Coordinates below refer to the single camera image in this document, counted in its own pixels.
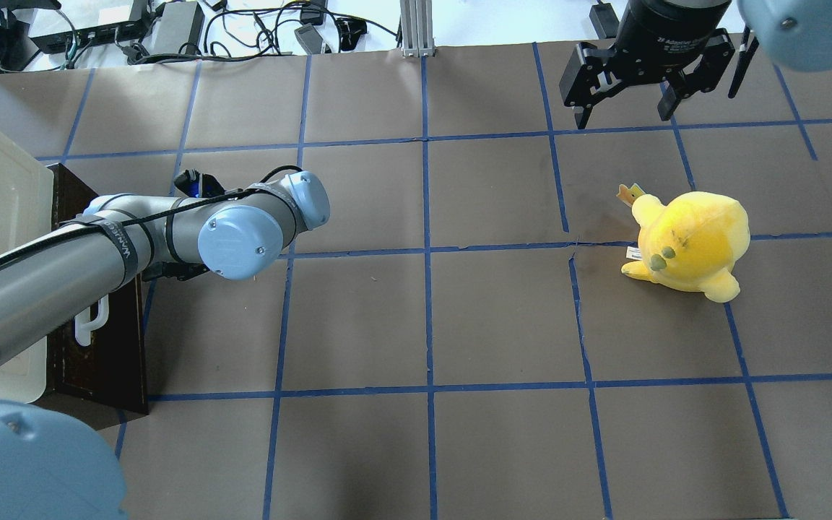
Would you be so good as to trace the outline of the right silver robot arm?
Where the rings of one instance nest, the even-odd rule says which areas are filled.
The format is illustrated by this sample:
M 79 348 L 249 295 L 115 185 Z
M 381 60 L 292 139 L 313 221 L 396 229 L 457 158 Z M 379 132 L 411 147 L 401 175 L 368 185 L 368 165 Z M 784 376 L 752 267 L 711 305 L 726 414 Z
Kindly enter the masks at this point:
M 832 70 L 832 1 L 739 1 L 742 40 L 720 23 L 729 1 L 630 1 L 610 47 L 575 45 L 559 80 L 578 129 L 604 99 L 635 86 L 664 85 L 658 116 L 669 121 L 698 92 L 713 92 L 730 63 L 733 98 L 759 50 L 799 72 Z

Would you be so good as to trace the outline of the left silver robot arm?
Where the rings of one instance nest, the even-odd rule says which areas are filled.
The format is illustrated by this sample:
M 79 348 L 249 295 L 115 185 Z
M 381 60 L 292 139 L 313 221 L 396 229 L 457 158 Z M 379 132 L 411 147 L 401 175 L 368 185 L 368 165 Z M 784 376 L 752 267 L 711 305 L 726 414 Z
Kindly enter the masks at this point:
M 320 178 L 297 165 L 209 195 L 99 196 L 0 255 L 0 367 L 136 276 L 251 279 L 330 216 Z M 118 457 L 95 429 L 0 399 L 0 519 L 126 519 L 127 493 Z

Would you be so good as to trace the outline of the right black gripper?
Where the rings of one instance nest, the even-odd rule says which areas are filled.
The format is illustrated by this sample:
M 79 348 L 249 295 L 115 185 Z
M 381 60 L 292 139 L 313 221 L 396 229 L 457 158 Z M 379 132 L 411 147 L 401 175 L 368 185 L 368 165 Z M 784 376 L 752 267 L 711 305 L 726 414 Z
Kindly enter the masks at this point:
M 586 129 L 592 108 L 624 89 L 664 83 L 661 121 L 697 92 L 713 92 L 735 56 L 720 22 L 729 1 L 630 1 L 607 48 L 577 43 L 559 80 L 563 105 L 576 129 Z

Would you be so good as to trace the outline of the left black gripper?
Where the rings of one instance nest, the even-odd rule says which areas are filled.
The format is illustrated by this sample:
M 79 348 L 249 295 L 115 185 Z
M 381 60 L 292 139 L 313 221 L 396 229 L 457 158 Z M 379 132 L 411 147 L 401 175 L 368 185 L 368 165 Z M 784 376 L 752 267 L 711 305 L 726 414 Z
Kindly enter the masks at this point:
M 220 182 L 214 175 L 203 174 L 197 169 L 185 169 L 175 175 L 176 190 L 191 198 L 211 198 L 220 195 Z

